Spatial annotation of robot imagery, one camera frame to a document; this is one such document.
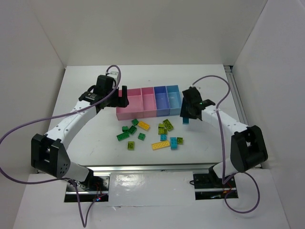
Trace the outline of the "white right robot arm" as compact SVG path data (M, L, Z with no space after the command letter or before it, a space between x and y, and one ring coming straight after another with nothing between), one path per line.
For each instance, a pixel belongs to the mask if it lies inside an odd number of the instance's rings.
M246 172L268 159L260 127L238 122L220 110L213 101L203 100L195 87L183 91L180 117L205 121L218 128L221 134L222 150L225 150L225 140L227 138L230 140L228 155L223 151L222 162L209 169L209 173L219 179L224 180L236 173Z

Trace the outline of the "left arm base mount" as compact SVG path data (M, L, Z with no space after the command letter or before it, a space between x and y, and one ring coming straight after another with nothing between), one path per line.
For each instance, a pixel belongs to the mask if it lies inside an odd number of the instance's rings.
M80 202L92 202L94 198L98 198L97 202L108 202L110 172L95 171L94 175L99 177L100 179L91 187L85 187L79 182L76 182ZM66 185L64 202L77 203L77 194L75 187L69 182Z

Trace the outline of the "yellow short lego brick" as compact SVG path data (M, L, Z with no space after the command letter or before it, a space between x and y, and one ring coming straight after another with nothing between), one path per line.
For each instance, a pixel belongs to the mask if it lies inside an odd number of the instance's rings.
M142 130L145 130L145 131L148 131L148 130L150 129L150 125L147 124L147 123L145 123L145 122L143 122L143 121L140 121L140 122L137 124L137 126L138 126L139 128L141 128Z

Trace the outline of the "dark green upturned lego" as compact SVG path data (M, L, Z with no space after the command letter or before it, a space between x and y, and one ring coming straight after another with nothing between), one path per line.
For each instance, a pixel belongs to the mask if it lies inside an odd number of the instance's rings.
M136 131L137 131L137 128L133 125L128 129L128 133L131 135L133 135Z

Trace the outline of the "lime stacked lego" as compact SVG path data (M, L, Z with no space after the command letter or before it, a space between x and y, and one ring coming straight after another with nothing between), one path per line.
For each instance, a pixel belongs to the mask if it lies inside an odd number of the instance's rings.
M167 135L167 129L164 124L158 124L158 135Z

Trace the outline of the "large pink bin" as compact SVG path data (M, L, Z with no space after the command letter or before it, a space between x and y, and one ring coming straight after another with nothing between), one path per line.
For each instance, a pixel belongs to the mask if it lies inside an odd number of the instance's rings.
M127 98L129 105L126 108L116 108L117 119L131 120L143 118L143 99L141 89L128 89Z

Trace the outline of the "aluminium right rail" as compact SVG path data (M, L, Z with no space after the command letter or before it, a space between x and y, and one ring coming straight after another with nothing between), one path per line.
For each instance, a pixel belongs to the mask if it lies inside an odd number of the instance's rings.
M233 75L233 66L230 65L224 65L224 71L228 80L228 83L230 85L231 88L231 92L232 92L232 96L233 96L233 100L235 103L235 107L237 109L237 113L238 113L238 117L240 119L240 121L244 124L249 124L247 121L247 117L244 111L244 106L237 88L237 84Z

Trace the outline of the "small cyan lego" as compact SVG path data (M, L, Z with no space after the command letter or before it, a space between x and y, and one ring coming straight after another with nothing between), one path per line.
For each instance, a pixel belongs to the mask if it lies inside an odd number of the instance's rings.
M160 135L160 141L166 141L167 140L167 135Z

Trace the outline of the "lime long lego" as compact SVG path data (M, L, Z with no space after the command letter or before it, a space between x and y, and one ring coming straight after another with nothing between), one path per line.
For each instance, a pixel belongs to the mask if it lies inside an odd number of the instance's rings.
M165 126L165 128L168 130L168 131L172 131L173 130L173 125L171 124L171 122L168 120L168 119L165 119L163 121L163 124Z

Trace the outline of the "dark green lego right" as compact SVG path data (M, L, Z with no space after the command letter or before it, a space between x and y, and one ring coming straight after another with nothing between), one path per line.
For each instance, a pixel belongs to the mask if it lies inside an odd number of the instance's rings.
M139 133L138 139L144 141L146 138L146 135L144 133Z

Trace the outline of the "small dark green lego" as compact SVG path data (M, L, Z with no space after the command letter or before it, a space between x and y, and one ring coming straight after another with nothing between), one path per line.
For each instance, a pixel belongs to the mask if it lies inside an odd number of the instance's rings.
M123 132L127 132L127 131L128 131L128 126L123 126L123 127L122 127L122 131L123 131Z

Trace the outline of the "aluminium rail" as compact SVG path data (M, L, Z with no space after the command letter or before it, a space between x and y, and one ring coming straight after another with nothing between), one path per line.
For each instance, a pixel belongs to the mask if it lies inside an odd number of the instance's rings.
M122 165L122 166L88 166L95 172L143 172L143 171L182 171L206 170L215 163L187 163L187 164L155 164L155 165Z
M232 92L232 96L233 96L233 100L235 103L235 107L237 109L237 113L238 113L238 117L240 119L240 121L244 124L249 124L247 121L247 117L244 111L244 106L237 88L237 84L233 75L233 66L230 65L224 65L224 71L228 80L228 83L230 85L231 88L231 92Z

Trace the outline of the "dark blue bin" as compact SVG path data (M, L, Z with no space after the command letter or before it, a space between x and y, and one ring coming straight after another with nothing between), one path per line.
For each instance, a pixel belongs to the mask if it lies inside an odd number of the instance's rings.
M157 117L168 116L170 113L170 105L166 86L154 87L154 94L157 107Z

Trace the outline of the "dark green long lego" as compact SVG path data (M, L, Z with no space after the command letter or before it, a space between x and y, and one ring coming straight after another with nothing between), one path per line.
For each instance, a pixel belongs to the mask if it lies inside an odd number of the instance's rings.
M128 138L129 136L130 135L129 135L128 132L124 132L124 133L121 133L121 134L117 135L116 137L117 137L118 141L122 141L122 140Z

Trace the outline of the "dark green square lego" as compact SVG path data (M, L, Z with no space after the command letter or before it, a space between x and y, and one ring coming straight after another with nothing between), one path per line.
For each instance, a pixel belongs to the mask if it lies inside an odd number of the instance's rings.
M139 123L139 121L137 119L133 119L132 120L132 125L133 126L136 126L138 123Z

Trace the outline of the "light blue bin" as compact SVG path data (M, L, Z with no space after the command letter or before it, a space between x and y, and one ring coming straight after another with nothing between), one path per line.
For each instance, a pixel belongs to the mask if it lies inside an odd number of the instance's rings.
M182 99L179 87L178 85L169 85L166 86L166 89L170 105L169 115L179 115L182 107Z

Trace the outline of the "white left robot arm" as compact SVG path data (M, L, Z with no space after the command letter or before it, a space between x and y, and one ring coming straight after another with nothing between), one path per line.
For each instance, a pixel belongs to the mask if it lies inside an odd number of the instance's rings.
M69 178L90 187L101 182L93 171L70 160L67 149L79 131L105 107L129 105L127 87L119 91L118 72L99 75L95 85L80 97L67 117L44 135L31 140L31 166L55 178Z

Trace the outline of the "aluminium front rail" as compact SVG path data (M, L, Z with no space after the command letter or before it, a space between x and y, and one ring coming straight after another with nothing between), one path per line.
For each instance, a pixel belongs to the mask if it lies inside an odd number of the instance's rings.
M143 172L143 171L182 171L206 170L215 163L187 163L187 164L155 164L155 165L122 165L122 166L88 166L95 172Z

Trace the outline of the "small pink bin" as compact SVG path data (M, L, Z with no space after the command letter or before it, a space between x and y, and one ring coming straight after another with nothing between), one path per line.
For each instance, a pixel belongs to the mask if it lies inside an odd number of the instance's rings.
M142 101L143 101L143 117L150 118L156 117L157 107L155 100L155 93L153 87L141 88L142 91Z

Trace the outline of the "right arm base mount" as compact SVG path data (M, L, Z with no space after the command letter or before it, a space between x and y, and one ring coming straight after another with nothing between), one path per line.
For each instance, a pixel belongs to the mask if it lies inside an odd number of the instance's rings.
M196 200L238 198L234 177L226 184L222 184L212 168L207 172L193 174L193 180L189 182L194 187Z

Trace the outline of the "yellow long lego plate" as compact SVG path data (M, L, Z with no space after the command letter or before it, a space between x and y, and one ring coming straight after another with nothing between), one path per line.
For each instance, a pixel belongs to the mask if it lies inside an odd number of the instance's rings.
M170 146L170 142L168 140L161 141L161 142L152 144L152 150L159 150L159 149L167 148L169 146Z

